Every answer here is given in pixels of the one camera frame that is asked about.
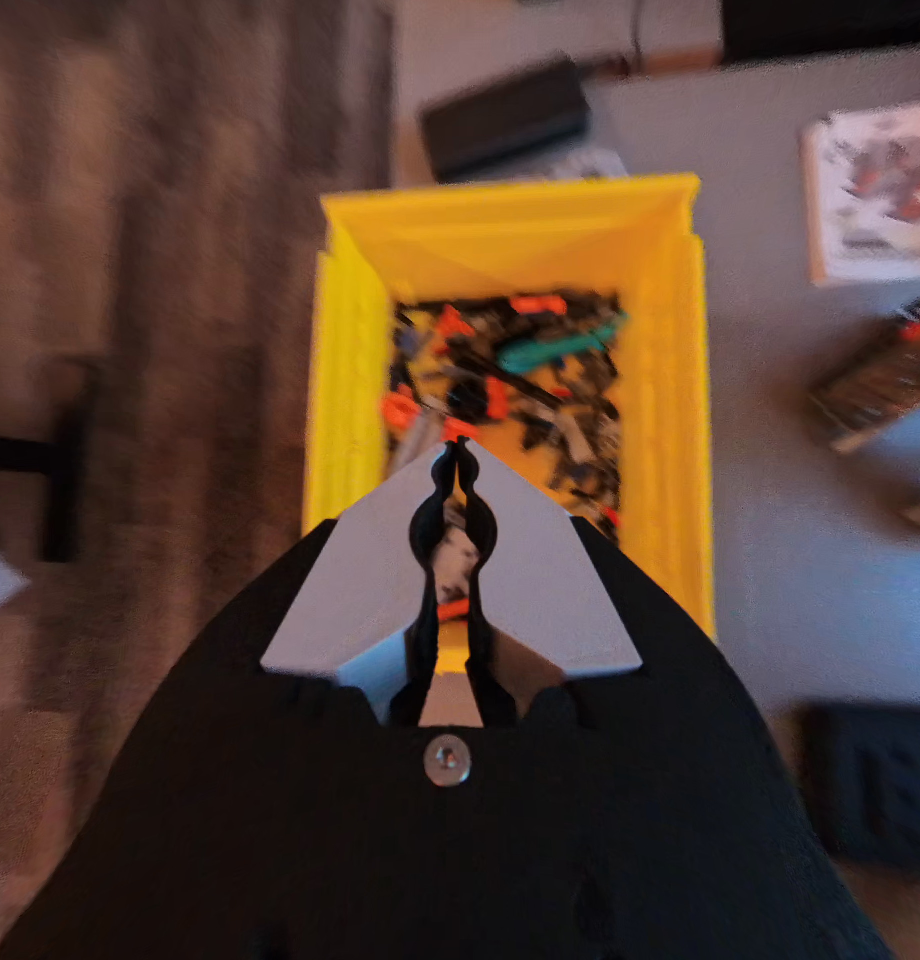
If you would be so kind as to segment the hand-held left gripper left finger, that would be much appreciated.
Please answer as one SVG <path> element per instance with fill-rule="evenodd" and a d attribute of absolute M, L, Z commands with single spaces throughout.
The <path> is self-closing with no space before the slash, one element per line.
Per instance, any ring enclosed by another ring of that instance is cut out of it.
<path fill-rule="evenodd" d="M 418 724 L 439 652 L 433 558 L 456 446 L 439 442 L 336 519 L 262 655 L 269 674 L 360 690 L 382 724 Z"/>

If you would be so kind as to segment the grey desk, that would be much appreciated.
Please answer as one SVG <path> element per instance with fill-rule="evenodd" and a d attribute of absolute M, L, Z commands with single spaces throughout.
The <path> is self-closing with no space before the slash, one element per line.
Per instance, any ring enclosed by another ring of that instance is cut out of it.
<path fill-rule="evenodd" d="M 631 174 L 702 181 L 718 638 L 760 707 L 920 707 L 920 412 L 833 453 L 814 381 L 920 282 L 814 286 L 800 139 L 823 114 L 920 100 L 920 48 L 595 85 L 590 140 Z"/>

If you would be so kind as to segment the pile of toy building parts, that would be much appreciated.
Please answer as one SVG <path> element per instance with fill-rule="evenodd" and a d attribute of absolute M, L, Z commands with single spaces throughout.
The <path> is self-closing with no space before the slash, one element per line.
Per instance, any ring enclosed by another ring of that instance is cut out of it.
<path fill-rule="evenodd" d="M 618 546 L 619 295 L 567 287 L 398 302 L 393 316 L 385 476 L 467 438 Z"/>

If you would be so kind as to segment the black perforated chair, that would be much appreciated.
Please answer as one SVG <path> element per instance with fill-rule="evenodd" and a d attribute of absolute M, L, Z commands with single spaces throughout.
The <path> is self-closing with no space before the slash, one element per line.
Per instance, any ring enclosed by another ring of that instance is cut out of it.
<path fill-rule="evenodd" d="M 799 721 L 802 794 L 827 853 L 920 875 L 920 708 L 814 702 Z"/>

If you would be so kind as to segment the black power adapter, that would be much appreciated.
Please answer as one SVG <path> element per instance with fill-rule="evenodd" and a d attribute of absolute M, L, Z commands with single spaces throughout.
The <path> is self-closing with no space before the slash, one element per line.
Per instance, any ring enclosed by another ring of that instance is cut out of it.
<path fill-rule="evenodd" d="M 418 113 L 421 144 L 439 185 L 574 143 L 589 123 L 583 73 L 566 56 L 430 102 Z"/>

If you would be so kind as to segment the open instruction booklet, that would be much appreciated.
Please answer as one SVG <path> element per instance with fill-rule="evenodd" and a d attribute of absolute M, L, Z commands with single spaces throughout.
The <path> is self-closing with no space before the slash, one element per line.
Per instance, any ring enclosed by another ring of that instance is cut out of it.
<path fill-rule="evenodd" d="M 920 281 L 920 101 L 828 113 L 801 158 L 811 281 Z"/>

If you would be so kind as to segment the yellow storage bin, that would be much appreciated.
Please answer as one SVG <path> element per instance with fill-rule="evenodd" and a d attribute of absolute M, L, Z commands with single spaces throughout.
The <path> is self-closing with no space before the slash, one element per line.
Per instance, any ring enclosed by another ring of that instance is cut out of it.
<path fill-rule="evenodd" d="M 716 643 L 704 251 L 693 174 L 325 197 L 302 531 L 384 478 L 394 303 L 615 292 L 620 549 Z"/>

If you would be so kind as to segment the grey orange tracked toy robot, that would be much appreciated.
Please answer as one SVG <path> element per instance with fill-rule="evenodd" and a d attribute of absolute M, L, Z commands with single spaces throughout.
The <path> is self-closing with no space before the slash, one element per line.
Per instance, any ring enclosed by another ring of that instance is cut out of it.
<path fill-rule="evenodd" d="M 840 498 L 890 536 L 920 539 L 920 295 L 814 381 L 805 403 Z"/>

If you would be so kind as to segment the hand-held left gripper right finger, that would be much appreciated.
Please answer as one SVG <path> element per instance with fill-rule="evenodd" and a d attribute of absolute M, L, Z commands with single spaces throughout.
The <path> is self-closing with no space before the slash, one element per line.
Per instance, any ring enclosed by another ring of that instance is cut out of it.
<path fill-rule="evenodd" d="M 477 442 L 456 442 L 456 482 L 478 560 L 469 679 L 486 727 L 514 726 L 537 694 L 643 666 L 573 516 Z"/>

